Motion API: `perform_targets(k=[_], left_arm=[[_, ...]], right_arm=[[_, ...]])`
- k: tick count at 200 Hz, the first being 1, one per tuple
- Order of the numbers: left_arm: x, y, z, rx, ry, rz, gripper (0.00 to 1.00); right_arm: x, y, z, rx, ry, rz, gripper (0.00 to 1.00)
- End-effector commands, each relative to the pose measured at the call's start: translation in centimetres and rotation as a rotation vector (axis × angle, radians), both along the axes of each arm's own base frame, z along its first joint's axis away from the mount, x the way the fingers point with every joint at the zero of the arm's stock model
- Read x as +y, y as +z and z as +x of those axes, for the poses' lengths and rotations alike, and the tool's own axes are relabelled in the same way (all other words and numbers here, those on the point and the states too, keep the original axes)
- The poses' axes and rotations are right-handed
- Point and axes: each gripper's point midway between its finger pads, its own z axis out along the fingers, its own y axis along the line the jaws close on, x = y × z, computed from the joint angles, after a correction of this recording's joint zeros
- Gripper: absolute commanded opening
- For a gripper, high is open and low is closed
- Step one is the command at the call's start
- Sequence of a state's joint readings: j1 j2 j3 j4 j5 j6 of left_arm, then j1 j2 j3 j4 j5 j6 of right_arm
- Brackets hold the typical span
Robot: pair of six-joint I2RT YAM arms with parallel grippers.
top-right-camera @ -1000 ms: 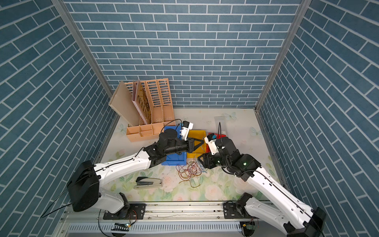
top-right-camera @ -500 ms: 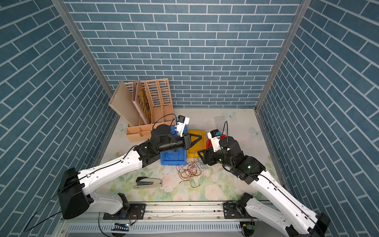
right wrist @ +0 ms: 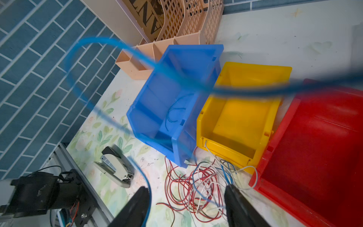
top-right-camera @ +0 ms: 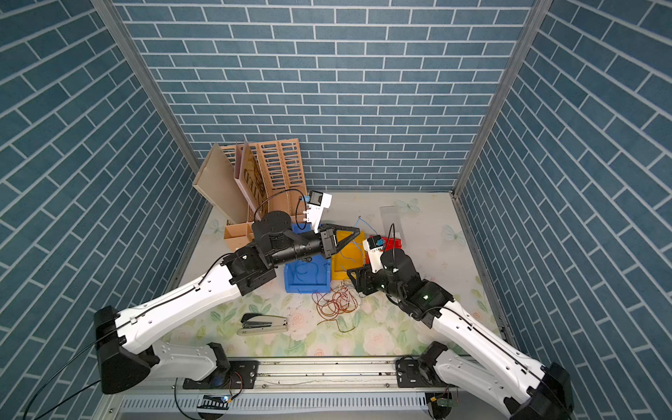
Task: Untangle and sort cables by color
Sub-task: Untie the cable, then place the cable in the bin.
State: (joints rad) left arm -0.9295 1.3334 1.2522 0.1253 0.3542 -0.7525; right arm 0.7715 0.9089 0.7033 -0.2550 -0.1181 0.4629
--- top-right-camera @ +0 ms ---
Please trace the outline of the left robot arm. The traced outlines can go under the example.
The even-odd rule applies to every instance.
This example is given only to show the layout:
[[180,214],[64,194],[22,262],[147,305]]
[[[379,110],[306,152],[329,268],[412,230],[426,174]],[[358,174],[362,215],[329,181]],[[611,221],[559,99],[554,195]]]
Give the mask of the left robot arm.
[[128,391],[146,380],[185,379],[193,389],[217,389],[232,381],[222,345],[168,345],[162,339],[188,320],[234,301],[273,280],[281,264],[337,255],[357,238],[357,227],[334,225],[297,234],[290,215],[270,212],[252,225],[253,241],[215,260],[206,273],[139,306],[106,306],[94,315],[101,391]]

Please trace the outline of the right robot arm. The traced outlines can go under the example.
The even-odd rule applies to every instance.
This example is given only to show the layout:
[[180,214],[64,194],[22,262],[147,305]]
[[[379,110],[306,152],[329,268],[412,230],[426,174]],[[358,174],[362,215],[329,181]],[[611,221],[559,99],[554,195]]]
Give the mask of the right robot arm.
[[545,366],[488,330],[450,292],[422,278],[402,250],[370,252],[369,263],[349,269],[348,277],[357,292],[385,294],[413,320],[470,355],[465,360],[432,342],[418,359],[427,382],[462,388],[510,419],[571,417],[571,378],[562,366]]

